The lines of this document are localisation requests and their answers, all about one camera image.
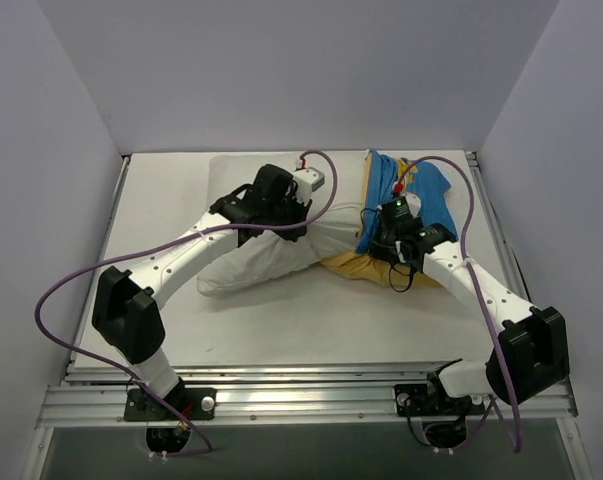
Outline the white pillow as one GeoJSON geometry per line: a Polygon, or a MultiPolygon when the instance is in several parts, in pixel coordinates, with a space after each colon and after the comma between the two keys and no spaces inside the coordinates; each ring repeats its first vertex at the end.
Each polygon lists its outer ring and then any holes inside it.
{"type": "MultiPolygon", "coordinates": [[[[292,242],[267,231],[205,267],[196,278],[197,290],[208,297],[238,291],[303,270],[323,259],[351,252],[358,244],[367,152],[332,151],[338,188],[327,212],[292,242]]],[[[251,183],[259,168],[273,164],[294,168],[296,153],[218,155],[209,162],[207,201],[213,203],[235,188],[251,183]]]]}

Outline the blue Pikachu pillowcase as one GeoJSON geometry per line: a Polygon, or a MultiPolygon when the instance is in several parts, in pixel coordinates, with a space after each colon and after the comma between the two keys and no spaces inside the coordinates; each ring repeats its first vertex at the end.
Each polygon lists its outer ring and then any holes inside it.
{"type": "Polygon", "coordinates": [[[439,168],[429,162],[419,164],[401,157],[392,157],[375,150],[365,159],[362,184],[362,209],[355,231],[355,246],[345,253],[328,257],[320,264],[330,272],[348,280],[367,280],[402,293],[413,285],[435,287],[436,282],[419,277],[409,264],[390,265],[374,259],[368,248],[377,224],[380,224],[380,206],[393,200],[392,188],[396,182],[421,200],[417,218],[423,225],[440,224],[458,238],[457,229],[446,202],[450,182],[439,168]]]}

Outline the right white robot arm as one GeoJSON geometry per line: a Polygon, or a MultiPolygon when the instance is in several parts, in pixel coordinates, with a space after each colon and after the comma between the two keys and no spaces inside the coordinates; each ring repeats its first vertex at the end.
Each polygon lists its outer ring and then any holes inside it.
{"type": "Polygon", "coordinates": [[[425,400],[445,413],[461,397],[494,395],[521,404],[570,373],[566,322],[554,307],[540,309],[465,255],[443,225],[424,225],[403,197],[377,208],[369,253],[391,266],[406,265],[444,287],[482,316],[492,341],[485,361],[456,360],[439,368],[425,400]]]}

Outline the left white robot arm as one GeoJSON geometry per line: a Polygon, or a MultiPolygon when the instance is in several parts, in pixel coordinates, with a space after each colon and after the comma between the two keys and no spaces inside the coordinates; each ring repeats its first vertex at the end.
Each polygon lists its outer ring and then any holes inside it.
{"type": "Polygon", "coordinates": [[[287,240],[303,236],[312,195],[324,182],[312,168],[289,172],[266,164],[252,183],[217,199],[179,244],[124,271],[111,266],[100,274],[92,326],[150,387],[146,405],[158,418],[175,417],[183,405],[180,379],[162,350],[161,309],[204,267],[260,235],[263,226],[278,227],[287,240]]]}

